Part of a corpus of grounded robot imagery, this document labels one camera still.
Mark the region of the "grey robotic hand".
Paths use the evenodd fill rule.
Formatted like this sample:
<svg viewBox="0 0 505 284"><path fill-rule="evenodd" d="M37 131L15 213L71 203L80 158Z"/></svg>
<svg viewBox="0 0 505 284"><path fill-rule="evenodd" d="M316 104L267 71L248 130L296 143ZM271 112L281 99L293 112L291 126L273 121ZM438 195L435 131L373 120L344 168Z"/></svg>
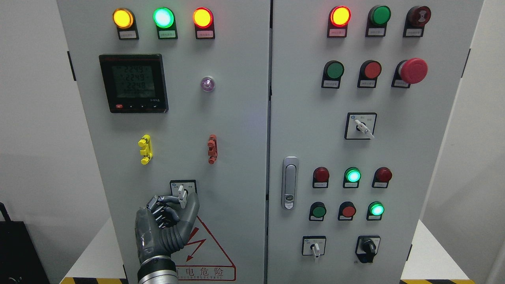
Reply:
<svg viewBox="0 0 505 284"><path fill-rule="evenodd" d="M153 196L137 211L135 234L141 264L155 256L171 256L188 243L200 209L197 193L190 193L184 208L176 196Z"/></svg>

